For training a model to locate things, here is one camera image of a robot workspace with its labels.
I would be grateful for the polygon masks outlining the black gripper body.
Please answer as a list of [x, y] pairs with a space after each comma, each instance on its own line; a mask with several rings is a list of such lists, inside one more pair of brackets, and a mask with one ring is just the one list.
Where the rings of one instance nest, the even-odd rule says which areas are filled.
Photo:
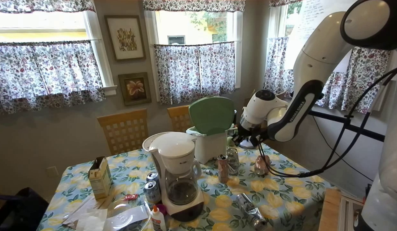
[[265, 142], [267, 126], [264, 124], [252, 126], [238, 124], [238, 130], [233, 135], [237, 147], [258, 148]]

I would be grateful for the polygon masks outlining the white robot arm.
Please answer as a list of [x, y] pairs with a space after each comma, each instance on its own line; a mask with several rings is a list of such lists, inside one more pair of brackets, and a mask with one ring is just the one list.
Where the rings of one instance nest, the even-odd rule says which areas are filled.
[[[356, 0], [349, 11], [326, 17], [296, 60], [292, 101], [284, 102], [269, 90], [258, 92], [243, 110], [234, 142], [260, 145], [292, 140], [331, 74], [354, 47], [397, 49], [397, 0]], [[397, 231], [397, 106], [358, 229]]]

